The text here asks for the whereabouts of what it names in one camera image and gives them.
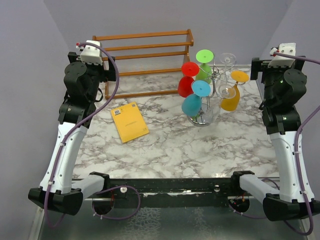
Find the clear champagne flute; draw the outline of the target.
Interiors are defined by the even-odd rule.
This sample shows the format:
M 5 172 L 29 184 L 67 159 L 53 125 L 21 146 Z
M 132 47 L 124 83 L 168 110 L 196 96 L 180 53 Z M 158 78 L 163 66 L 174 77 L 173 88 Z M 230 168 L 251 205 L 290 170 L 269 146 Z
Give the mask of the clear champagne flute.
M 216 93 L 219 97 L 227 98 L 231 96 L 228 91 L 232 87 L 227 76 L 227 71 L 229 71 L 236 63 L 236 57 L 232 53 L 222 53 L 219 56 L 219 60 L 224 64 L 223 70 L 219 73 L 219 79 L 216 81 Z

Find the yellow plastic wine glass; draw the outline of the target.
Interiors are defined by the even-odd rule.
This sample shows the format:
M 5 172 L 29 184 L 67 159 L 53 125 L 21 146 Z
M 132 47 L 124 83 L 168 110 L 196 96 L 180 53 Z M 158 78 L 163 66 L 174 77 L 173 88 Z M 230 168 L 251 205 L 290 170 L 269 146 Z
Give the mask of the yellow plastic wine glass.
M 235 84 L 228 89 L 231 96 L 223 98 L 220 104 L 221 108 L 227 112 L 233 112 L 237 109 L 240 102 L 240 91 L 238 86 L 244 85 L 250 79 L 247 73 L 240 70 L 232 71 L 230 77 L 235 81 Z

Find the green plastic wine glass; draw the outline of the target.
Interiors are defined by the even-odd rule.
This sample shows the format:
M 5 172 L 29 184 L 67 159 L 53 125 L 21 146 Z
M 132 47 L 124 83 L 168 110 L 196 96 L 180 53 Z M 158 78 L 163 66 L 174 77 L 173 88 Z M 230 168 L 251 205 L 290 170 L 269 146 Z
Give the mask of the green plastic wine glass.
M 214 53 L 208 49 L 202 49 L 196 53 L 196 60 L 200 63 L 199 72 L 195 76 L 195 80 L 205 81 L 208 84 L 212 82 L 211 74 L 213 73 L 209 63 L 214 60 Z

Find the clear round wine glass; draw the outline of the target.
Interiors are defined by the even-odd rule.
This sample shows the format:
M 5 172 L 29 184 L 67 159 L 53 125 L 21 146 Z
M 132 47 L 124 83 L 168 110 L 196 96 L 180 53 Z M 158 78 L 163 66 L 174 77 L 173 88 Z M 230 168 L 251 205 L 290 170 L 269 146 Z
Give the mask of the clear round wine glass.
M 202 101 L 202 120 L 205 126 L 216 121 L 221 112 L 221 99 L 219 97 L 204 97 Z

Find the red plastic wine glass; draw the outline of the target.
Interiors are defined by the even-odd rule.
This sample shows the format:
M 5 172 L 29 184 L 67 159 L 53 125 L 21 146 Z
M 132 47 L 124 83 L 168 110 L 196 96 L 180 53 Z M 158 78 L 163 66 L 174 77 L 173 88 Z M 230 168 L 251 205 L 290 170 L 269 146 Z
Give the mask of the red plastic wine glass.
M 177 92 L 178 94 L 186 98 L 189 95 L 193 94 L 192 83 L 194 82 L 194 78 L 200 71 L 199 66 L 195 62 L 186 62 L 181 67 L 181 72 L 183 73 L 183 77 L 180 79 L 178 83 Z

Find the blue plastic wine glass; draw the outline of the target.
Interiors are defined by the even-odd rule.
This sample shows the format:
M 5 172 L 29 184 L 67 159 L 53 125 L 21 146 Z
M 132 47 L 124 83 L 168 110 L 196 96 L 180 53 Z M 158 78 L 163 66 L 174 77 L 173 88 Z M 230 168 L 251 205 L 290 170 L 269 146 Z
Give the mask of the blue plastic wine glass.
M 196 80 L 191 84 L 191 90 L 192 94 L 184 99 L 181 109 L 185 115 L 194 117 L 202 108 L 202 98 L 210 95 L 211 87 L 204 80 Z

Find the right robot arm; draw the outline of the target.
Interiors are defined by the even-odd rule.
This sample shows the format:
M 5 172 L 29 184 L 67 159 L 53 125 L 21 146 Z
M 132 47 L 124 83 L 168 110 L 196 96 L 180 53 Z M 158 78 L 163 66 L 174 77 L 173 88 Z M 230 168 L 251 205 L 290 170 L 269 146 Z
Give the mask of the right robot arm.
M 292 57 L 282 65 L 275 59 L 251 61 L 251 80 L 262 74 L 264 94 L 259 109 L 274 147 L 280 185 L 275 189 L 252 171 L 235 171 L 229 189 L 236 196 L 255 197 L 270 221 L 305 219 L 320 212 L 304 165 L 302 123 L 295 107 L 307 92 L 307 76 L 302 73 L 305 60 L 304 56 Z

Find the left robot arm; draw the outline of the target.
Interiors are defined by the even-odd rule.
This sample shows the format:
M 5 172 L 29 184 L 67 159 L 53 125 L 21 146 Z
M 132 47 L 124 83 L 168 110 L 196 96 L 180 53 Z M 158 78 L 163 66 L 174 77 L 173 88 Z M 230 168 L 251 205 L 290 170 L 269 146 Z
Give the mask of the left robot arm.
M 118 81 L 115 57 L 103 64 L 82 62 L 75 52 L 68 53 L 69 65 L 64 70 L 66 93 L 59 108 L 58 133 L 53 154 L 39 187 L 31 188 L 28 199 L 45 210 L 74 216 L 92 194 L 103 198 L 111 190 L 109 176 L 93 172 L 77 183 L 72 182 L 73 170 L 81 143 L 96 111 L 99 84 Z

